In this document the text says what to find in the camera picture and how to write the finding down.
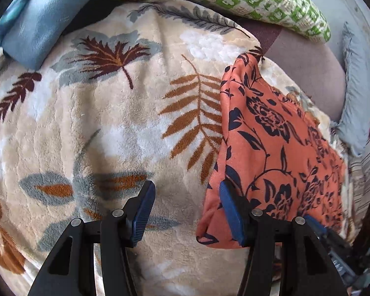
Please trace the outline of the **orange floral garment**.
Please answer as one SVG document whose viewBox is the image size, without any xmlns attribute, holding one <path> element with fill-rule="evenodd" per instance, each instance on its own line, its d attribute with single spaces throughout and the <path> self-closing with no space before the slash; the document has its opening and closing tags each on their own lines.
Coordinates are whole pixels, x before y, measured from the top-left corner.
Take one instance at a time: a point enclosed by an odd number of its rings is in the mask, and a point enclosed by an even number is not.
<svg viewBox="0 0 370 296">
<path fill-rule="evenodd" d="M 220 97 L 223 137 L 197 241 L 212 248 L 239 247 L 219 195 L 223 180 L 230 180 L 252 208 L 275 219 L 309 215 L 340 231 L 346 165 L 312 115 L 270 86 L 250 53 L 224 70 Z"/>
</svg>

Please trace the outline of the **light blue ruffled pillow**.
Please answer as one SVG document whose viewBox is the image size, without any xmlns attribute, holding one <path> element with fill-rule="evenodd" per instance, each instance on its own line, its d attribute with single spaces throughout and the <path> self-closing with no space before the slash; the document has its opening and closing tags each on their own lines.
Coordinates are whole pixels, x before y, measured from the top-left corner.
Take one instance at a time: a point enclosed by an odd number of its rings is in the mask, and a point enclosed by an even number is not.
<svg viewBox="0 0 370 296">
<path fill-rule="evenodd" d="M 345 100 L 336 131 L 353 156 L 363 155 L 370 129 L 370 57 L 363 37 L 348 22 L 342 30 Z"/>
</svg>

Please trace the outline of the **cream leaf-pattern fleece blanket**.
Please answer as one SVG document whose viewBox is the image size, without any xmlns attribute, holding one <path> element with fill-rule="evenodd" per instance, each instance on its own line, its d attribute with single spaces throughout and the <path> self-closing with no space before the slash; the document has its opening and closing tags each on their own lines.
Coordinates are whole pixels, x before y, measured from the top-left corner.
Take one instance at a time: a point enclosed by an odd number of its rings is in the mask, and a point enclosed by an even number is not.
<svg viewBox="0 0 370 296">
<path fill-rule="evenodd" d="M 196 226 L 221 144 L 224 68 L 258 39 L 184 0 L 110 7 L 42 67 L 0 69 L 0 282 L 26 295 L 75 217 L 98 220 L 146 180 L 157 195 L 129 253 L 140 295 L 234 295 L 247 253 Z"/>
</svg>

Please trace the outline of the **mauve bed sheet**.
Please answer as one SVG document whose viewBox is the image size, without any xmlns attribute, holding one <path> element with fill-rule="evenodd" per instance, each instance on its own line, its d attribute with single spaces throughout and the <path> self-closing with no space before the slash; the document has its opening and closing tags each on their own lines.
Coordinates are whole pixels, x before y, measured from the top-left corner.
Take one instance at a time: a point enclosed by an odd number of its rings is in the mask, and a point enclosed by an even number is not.
<svg viewBox="0 0 370 296">
<path fill-rule="evenodd" d="M 274 24 L 243 18 L 235 22 L 259 40 L 263 54 L 280 66 L 319 109 L 339 121 L 345 101 L 345 73 L 326 44 L 315 44 Z"/>
</svg>

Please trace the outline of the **blue folded cloth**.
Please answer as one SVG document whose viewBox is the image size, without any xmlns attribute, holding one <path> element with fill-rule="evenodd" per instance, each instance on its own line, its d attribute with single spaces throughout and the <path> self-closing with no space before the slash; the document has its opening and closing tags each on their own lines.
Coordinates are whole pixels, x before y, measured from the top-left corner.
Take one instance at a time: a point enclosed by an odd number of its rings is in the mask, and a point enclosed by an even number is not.
<svg viewBox="0 0 370 296">
<path fill-rule="evenodd" d="M 89 0 L 29 0 L 2 41 L 13 60 L 38 70 L 59 36 Z"/>
</svg>

